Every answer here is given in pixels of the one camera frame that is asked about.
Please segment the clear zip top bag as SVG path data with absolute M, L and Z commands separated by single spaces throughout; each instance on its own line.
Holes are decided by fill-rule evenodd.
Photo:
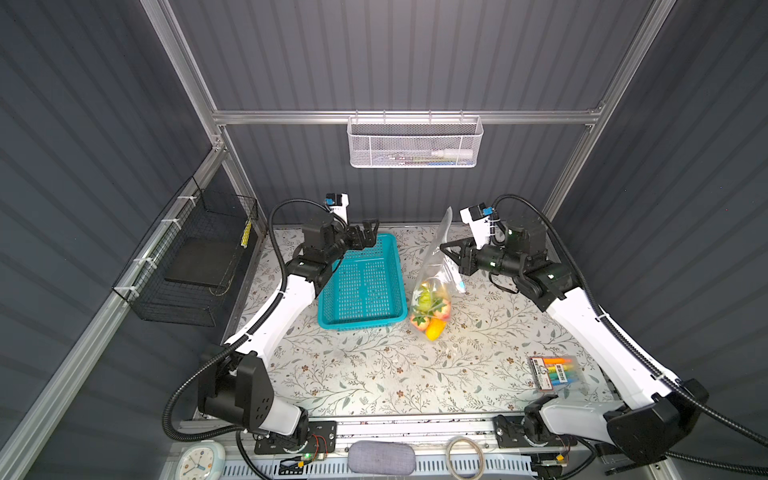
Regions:
M 440 251 L 440 245 L 448 241 L 452 219 L 453 209 L 448 207 L 433 240 L 426 248 L 411 295 L 408 313 L 409 322 L 411 316 L 421 315 L 415 306 L 421 289 L 441 291 L 451 303 L 451 313 L 453 296 L 466 292 L 458 266 Z

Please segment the yellow toy pepper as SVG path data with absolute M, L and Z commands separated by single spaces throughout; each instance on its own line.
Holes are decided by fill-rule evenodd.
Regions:
M 425 330 L 427 339 L 430 341 L 437 340 L 446 328 L 446 325 L 447 322 L 445 320 L 432 318 L 429 322 L 429 325 L 427 326 L 427 329 Z

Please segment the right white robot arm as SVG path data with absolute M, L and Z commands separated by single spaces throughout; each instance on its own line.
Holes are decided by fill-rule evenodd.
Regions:
M 599 456 L 598 445 L 609 445 L 636 466 L 678 459 L 713 469 L 765 476 L 764 467 L 708 460 L 673 451 L 699 417 L 706 415 L 751 441 L 765 446 L 767 438 L 707 406 L 708 391 L 695 379 L 681 380 L 632 339 L 599 305 L 573 256 L 551 221 L 538 209 L 527 226 L 506 225 L 497 204 L 463 209 L 468 238 L 441 244 L 443 254 L 461 274 L 485 271 L 489 277 L 511 279 L 514 291 L 533 302 L 564 327 L 598 363 L 618 392 L 611 402 L 571 401 L 547 393 L 525 407 L 517 422 L 495 418 L 498 434 L 507 430 L 533 447 L 556 438 L 574 440 L 589 451 L 583 464 L 562 478 L 581 473 Z

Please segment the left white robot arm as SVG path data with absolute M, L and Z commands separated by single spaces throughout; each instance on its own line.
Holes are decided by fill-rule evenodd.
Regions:
M 307 411 L 275 396 L 267 365 L 288 329 L 320 295 L 344 255 L 375 246 L 378 221 L 350 224 L 348 205 L 347 194 L 328 194 L 319 206 L 321 214 L 303 227 L 299 253 L 290 261 L 281 254 L 276 256 L 280 282 L 267 303 L 170 396 L 161 416 L 167 437 L 197 442 L 248 431 L 276 437 L 288 445 L 302 445 L 307 440 Z M 198 385 L 199 410 L 226 421 L 226 426 L 198 434 L 183 433 L 173 426 L 174 407 L 192 383 Z

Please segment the pale red toy strawberry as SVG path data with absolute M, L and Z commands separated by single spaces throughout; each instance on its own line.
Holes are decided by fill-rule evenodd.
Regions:
M 435 319 L 447 322 L 451 315 L 451 303 L 442 301 L 439 305 L 436 305 L 431 311 L 430 316 Z

